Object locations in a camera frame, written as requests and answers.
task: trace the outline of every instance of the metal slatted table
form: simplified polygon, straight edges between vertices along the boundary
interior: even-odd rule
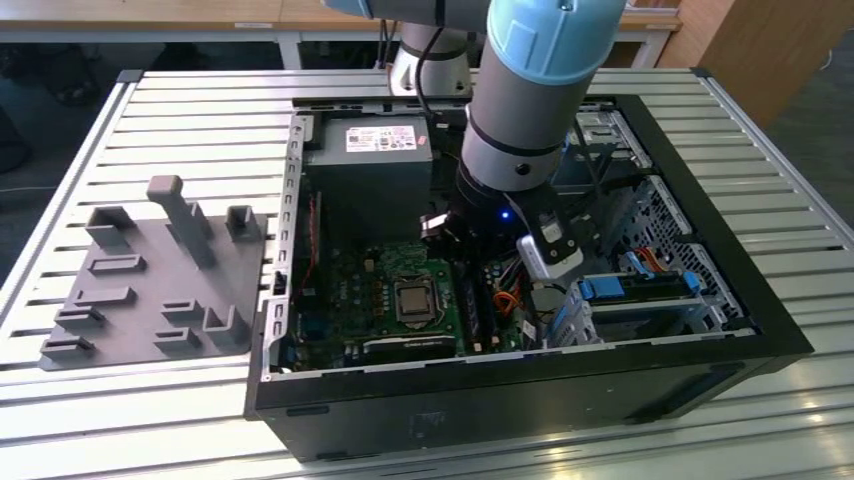
[[[300,465],[266,425],[242,420],[247,355],[57,373],[36,368],[89,244],[81,226],[93,206],[162,216],[144,202],[145,184],[152,175],[178,174],[206,213],[250,204],[275,229],[288,99],[384,94],[384,81],[370,71],[152,72],[116,85],[0,292],[0,477],[851,473],[854,235],[714,80],[687,70],[603,70],[591,93],[642,96],[817,353],[683,418]]]

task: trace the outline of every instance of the cpu socket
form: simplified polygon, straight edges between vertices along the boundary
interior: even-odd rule
[[[395,281],[395,305],[398,322],[414,330],[420,330],[436,319],[434,283],[430,275]]]

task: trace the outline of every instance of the white table leg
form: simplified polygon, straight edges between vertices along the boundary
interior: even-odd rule
[[[279,43],[279,53],[282,54],[282,63],[286,70],[302,70],[303,60],[299,55],[299,32],[282,32],[276,35],[276,43]]]
[[[670,30],[655,30],[646,32],[646,39],[638,50],[635,61],[631,68],[655,68],[658,58],[662,56],[667,39],[670,38]]]

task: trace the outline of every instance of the blue latch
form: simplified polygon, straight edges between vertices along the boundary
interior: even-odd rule
[[[702,290],[702,285],[699,283],[699,277],[697,276],[697,274],[694,272],[685,272],[682,274],[682,279],[685,280],[685,285],[689,287],[689,290],[691,290],[691,293],[697,295]]]
[[[582,280],[580,282],[578,282],[578,288],[582,291],[582,298],[585,300],[590,300],[591,298],[595,297],[595,294],[593,293],[593,285],[590,284],[590,280]]]
[[[551,337],[551,335],[558,331],[558,328],[563,323],[563,319],[566,318],[566,314],[567,314],[566,307],[563,307],[560,308],[558,315],[555,315],[555,318],[551,321],[551,325],[548,326],[548,334],[546,335],[547,337]]]
[[[619,277],[594,277],[586,281],[593,285],[595,298],[625,297],[626,290],[619,283]]]

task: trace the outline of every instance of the white label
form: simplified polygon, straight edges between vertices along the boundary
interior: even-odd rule
[[[347,153],[416,150],[415,127],[358,127],[347,130]]]
[[[522,324],[522,333],[524,333],[531,340],[536,340],[536,328],[534,328],[534,325],[531,325],[531,322],[527,320]]]
[[[551,222],[542,228],[542,231],[543,237],[546,238],[546,241],[548,243],[555,243],[558,240],[560,240],[560,235],[563,235],[563,232],[560,231],[560,225],[558,225],[558,222]]]
[[[235,28],[272,28],[272,23],[240,22],[235,23]]]

